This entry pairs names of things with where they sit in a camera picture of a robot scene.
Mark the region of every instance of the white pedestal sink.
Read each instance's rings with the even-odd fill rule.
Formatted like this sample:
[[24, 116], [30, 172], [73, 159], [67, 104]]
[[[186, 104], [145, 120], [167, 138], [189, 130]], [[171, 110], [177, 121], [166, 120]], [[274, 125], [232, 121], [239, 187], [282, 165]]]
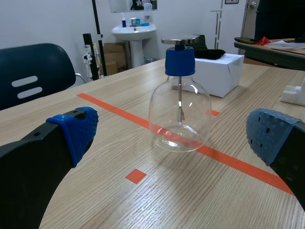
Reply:
[[149, 26], [137, 27], [130, 27], [130, 24], [127, 24], [126, 28], [121, 25], [115, 27], [112, 33], [116, 38], [130, 42], [132, 67], [135, 68], [144, 64], [142, 40], [151, 38], [155, 31], [156, 27], [152, 23]]

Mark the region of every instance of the black chair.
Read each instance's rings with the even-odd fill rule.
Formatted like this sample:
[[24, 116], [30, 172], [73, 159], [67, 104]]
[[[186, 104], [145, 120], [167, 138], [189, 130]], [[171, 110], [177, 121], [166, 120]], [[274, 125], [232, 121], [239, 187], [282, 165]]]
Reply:
[[0, 110], [63, 91], [75, 83], [60, 46], [35, 44], [0, 50]]

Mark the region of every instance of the blue rubber gripper pad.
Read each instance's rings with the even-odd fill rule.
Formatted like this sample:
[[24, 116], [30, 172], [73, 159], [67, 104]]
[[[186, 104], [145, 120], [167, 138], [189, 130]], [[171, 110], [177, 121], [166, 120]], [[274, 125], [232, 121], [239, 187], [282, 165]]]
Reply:
[[270, 166], [297, 122], [301, 120], [278, 111], [256, 109], [246, 123], [247, 138], [253, 151]]
[[93, 108], [80, 107], [77, 109], [87, 111], [84, 119], [78, 119], [63, 114], [58, 114], [47, 119], [47, 122], [61, 126], [70, 151], [73, 168], [75, 168], [77, 163], [82, 159], [88, 143], [93, 140], [96, 134], [97, 123], [99, 121], [97, 111]]

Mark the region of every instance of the table surface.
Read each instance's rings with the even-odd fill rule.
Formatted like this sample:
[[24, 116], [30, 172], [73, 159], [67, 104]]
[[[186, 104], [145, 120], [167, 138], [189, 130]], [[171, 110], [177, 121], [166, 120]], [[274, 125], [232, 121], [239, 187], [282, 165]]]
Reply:
[[[211, 96], [213, 117], [207, 145], [270, 173], [250, 149], [245, 120], [260, 107], [305, 120], [305, 107], [282, 103], [287, 85], [301, 85], [305, 72], [244, 65], [240, 85], [224, 98]], [[296, 198], [198, 152], [164, 152], [149, 130], [79, 96], [99, 100], [148, 119], [153, 90], [166, 80], [164, 60], [0, 112], [1, 145], [17, 141], [45, 122], [81, 106], [98, 111], [90, 150], [56, 190], [42, 229], [303, 229]], [[125, 177], [134, 169], [138, 184]]]
[[[277, 40], [272, 40], [272, 42], [278, 42], [278, 41], [291, 41], [293, 39], [277, 39]], [[289, 50], [281, 50], [281, 48], [273, 48], [265, 45], [259, 45], [259, 44], [246, 44], [242, 42], [235, 42], [238, 44], [240, 49], [247, 49], [247, 48], [256, 48], [256, 49], [261, 49], [261, 50], [267, 50], [267, 51], [272, 51], [272, 52], [279, 52], [283, 54], [289, 54], [293, 56], [300, 56], [300, 57], [305, 57], [305, 50], [304, 49], [289, 49]]]

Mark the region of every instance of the glass bottle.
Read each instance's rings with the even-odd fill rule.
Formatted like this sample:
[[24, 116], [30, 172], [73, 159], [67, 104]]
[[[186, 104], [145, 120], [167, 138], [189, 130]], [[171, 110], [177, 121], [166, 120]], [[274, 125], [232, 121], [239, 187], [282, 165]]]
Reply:
[[197, 36], [162, 38], [175, 47], [166, 51], [167, 80], [153, 92], [149, 106], [149, 129], [154, 142], [172, 152], [190, 152], [202, 147], [212, 127], [211, 99], [193, 81], [194, 49], [185, 44], [198, 42]]

